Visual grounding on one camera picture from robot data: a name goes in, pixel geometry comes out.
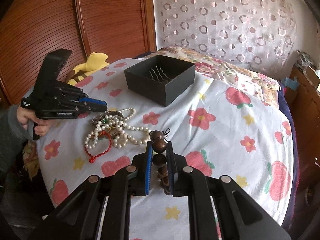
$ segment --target black box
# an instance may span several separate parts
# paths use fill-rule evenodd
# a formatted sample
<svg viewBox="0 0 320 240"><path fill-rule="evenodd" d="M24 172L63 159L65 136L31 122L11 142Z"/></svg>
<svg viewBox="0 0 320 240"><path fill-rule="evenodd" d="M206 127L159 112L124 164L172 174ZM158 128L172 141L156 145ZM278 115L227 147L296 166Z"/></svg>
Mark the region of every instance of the black box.
<svg viewBox="0 0 320 240"><path fill-rule="evenodd" d="M193 84L195 72L194 63L162 55L145 59L124 70L131 91L162 106L171 104Z"/></svg>

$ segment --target metal screw head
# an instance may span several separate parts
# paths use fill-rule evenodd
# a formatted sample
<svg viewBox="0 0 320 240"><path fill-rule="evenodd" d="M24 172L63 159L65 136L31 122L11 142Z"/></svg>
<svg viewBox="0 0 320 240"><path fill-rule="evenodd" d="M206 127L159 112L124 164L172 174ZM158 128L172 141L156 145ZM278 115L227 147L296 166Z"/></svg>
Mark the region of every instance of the metal screw head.
<svg viewBox="0 0 320 240"><path fill-rule="evenodd" d="M98 181L98 176L97 175L91 175L89 178L88 178L88 181L90 183L96 183Z"/></svg>
<svg viewBox="0 0 320 240"><path fill-rule="evenodd" d="M127 167L127 171L128 172L134 172L134 171L136 171L136 166L133 166L133 165L129 165L128 167Z"/></svg>
<svg viewBox="0 0 320 240"><path fill-rule="evenodd" d="M190 166L185 166L183 167L183 171L186 173L191 173L193 171L193 168Z"/></svg>
<svg viewBox="0 0 320 240"><path fill-rule="evenodd" d="M229 183L231 181L231 178L227 175L223 175L221 177L221 181L224 182L224 183Z"/></svg>

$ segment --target stuffed toy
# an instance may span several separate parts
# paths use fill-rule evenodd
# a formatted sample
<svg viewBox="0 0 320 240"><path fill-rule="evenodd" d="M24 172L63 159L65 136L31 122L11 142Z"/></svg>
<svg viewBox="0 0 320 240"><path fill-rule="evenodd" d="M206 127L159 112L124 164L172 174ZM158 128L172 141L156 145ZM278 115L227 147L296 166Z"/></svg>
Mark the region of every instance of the stuffed toy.
<svg viewBox="0 0 320 240"><path fill-rule="evenodd" d="M91 53L86 63L77 65L68 73L66 76L66 83L74 86L85 77L108 66L109 63L105 62L107 58L108 55L104 53Z"/></svg>

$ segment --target curtain with circle pattern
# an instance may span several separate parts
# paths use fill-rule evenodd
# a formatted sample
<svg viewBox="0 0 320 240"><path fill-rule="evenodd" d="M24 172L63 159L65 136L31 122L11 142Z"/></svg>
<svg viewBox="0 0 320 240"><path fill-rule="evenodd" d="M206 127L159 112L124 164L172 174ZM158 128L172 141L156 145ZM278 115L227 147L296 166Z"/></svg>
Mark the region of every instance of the curtain with circle pattern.
<svg viewBox="0 0 320 240"><path fill-rule="evenodd" d="M155 0L158 44L185 46L270 76L296 35L286 0Z"/></svg>

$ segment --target blue gripper pad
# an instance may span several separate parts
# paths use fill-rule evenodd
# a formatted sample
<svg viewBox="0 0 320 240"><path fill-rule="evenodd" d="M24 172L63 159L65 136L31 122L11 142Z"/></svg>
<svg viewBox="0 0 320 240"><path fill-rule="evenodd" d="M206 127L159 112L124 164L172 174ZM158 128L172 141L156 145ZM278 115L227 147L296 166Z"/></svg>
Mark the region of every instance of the blue gripper pad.
<svg viewBox="0 0 320 240"><path fill-rule="evenodd" d="M151 167L152 167L152 143L148 141L146 153L148 154L146 171L145 171L145 193L149 194L150 180L151 180Z"/></svg>

